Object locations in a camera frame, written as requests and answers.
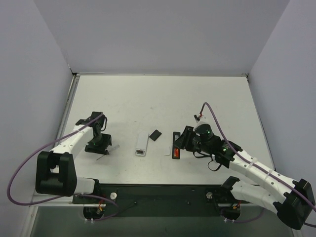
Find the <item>black battery cover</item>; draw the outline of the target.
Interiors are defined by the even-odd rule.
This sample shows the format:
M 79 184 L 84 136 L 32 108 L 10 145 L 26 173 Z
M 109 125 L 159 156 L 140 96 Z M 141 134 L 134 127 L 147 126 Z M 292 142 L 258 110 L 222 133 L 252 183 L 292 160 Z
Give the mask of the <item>black battery cover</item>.
M 149 138 L 150 138 L 152 141 L 156 141 L 161 135 L 162 135 L 162 133 L 156 129 L 156 130 L 149 136 Z

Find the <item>red battery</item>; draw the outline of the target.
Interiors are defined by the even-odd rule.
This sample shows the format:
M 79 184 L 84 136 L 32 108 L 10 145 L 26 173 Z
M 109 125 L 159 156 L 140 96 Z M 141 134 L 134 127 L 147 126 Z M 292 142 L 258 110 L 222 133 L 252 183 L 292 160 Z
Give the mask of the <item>red battery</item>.
M 173 158 L 174 159 L 179 159 L 180 158 L 179 149 L 178 148 L 174 149 L 174 151 L 173 151 Z

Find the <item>white battery cover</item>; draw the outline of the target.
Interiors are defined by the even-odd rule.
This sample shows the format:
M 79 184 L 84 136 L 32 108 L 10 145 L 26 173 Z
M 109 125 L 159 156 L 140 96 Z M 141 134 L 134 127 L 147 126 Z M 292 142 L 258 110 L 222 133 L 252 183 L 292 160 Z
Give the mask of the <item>white battery cover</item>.
M 169 156 L 170 155 L 170 147 L 165 147 L 163 150 L 163 155 L 164 156 Z

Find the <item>black remote control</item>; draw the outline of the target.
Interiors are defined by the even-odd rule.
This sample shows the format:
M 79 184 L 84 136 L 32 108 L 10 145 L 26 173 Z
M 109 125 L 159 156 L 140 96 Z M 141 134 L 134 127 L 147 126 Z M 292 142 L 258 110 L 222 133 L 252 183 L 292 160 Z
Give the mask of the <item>black remote control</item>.
M 173 158 L 173 151 L 175 148 L 178 148 L 176 145 L 175 145 L 175 142 L 176 140 L 180 137 L 181 133 L 178 132 L 178 131 L 174 131 L 173 134 L 172 134 L 172 159 Z

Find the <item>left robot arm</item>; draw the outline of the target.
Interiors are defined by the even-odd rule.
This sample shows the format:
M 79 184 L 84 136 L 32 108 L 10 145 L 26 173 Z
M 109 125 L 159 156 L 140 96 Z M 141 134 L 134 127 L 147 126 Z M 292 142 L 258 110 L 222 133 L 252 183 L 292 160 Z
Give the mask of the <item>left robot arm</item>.
M 86 119 L 79 119 L 73 131 L 61 138 L 62 142 L 48 152 L 42 151 L 37 157 L 36 186 L 39 194 L 70 197 L 83 194 L 90 203 L 101 198 L 97 180 L 78 177 L 75 158 L 84 150 L 106 156 L 112 145 L 110 134 L 104 134 L 107 118 L 102 112 L 92 112 Z

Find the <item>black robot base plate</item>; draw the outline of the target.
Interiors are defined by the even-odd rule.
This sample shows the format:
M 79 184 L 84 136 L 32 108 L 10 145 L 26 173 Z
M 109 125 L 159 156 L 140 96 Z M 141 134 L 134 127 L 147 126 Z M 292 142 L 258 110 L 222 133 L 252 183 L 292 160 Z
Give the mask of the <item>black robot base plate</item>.
M 99 184 L 92 197 L 73 197 L 91 217 L 214 217 L 237 219 L 241 201 L 221 185 Z

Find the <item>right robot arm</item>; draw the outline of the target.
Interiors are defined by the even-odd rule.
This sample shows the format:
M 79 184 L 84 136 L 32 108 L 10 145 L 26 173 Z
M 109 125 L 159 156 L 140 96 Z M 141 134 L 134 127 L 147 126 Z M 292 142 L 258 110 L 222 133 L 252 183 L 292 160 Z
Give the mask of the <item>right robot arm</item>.
M 255 185 L 230 178 L 232 185 L 229 193 L 234 199 L 275 213 L 280 221 L 292 229 L 300 230 L 316 208 L 312 186 L 308 181 L 296 181 L 263 165 L 237 144 L 215 135 L 207 123 L 196 127 L 186 126 L 173 145 L 180 150 L 205 153 L 221 166 L 250 179 Z

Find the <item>clear test screwdriver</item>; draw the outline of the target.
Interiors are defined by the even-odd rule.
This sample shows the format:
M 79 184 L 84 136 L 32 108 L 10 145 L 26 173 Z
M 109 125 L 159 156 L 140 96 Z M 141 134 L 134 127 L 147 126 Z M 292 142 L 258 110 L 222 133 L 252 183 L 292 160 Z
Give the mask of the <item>clear test screwdriver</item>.
M 104 156 L 108 156 L 110 153 L 112 153 L 113 151 L 115 151 L 116 149 L 118 149 L 120 147 L 119 144 L 115 145 L 115 146 L 111 146 L 108 150 L 106 150 L 106 154 L 105 155 L 101 155 L 99 158 L 97 158 L 96 160 L 100 160 L 101 158 L 103 158 Z

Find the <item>aluminium frame rail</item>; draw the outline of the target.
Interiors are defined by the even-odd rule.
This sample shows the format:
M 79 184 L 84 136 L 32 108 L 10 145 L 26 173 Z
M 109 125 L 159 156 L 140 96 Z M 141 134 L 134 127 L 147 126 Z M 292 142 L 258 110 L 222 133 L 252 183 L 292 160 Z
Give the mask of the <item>aluminium frame rail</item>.
M 53 148 L 51 149 L 51 151 L 54 152 L 58 152 L 61 153 L 64 151 L 64 149 L 67 149 L 67 145 L 64 145 L 63 142 L 66 141 L 68 139 L 68 137 L 66 138 L 66 135 L 64 134 L 65 129 L 66 129 L 66 125 L 67 125 L 67 121 L 68 121 L 68 117 L 71 111 L 71 107 L 72 107 L 72 103 L 73 103 L 73 99 L 77 90 L 77 86 L 78 86 L 78 82 L 79 82 L 79 78 L 80 78 L 80 74 L 74 74 L 73 75 L 73 79 L 71 82 L 71 86 L 69 89 L 69 93 L 68 93 L 68 97 L 67 97 L 67 101 L 66 101 L 66 106 L 64 108 L 64 112 L 62 115 L 62 120 L 61 123 L 59 125 L 59 129 L 57 132 L 57 139 L 58 141 L 54 144 Z M 37 192 L 35 192 L 35 194 L 32 197 L 32 203 L 34 203 L 35 205 L 39 205 L 42 204 L 44 202 L 50 201 L 50 200 L 55 200 L 57 198 L 61 198 L 62 196 L 44 196 L 44 195 L 40 195 Z

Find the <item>white remote control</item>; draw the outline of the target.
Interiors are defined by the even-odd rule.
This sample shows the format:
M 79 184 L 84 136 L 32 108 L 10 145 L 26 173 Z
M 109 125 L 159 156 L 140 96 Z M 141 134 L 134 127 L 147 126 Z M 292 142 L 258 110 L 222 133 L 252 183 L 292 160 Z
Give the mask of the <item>white remote control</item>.
M 135 155 L 144 157 L 147 151 L 149 135 L 147 132 L 140 132 L 135 147 Z

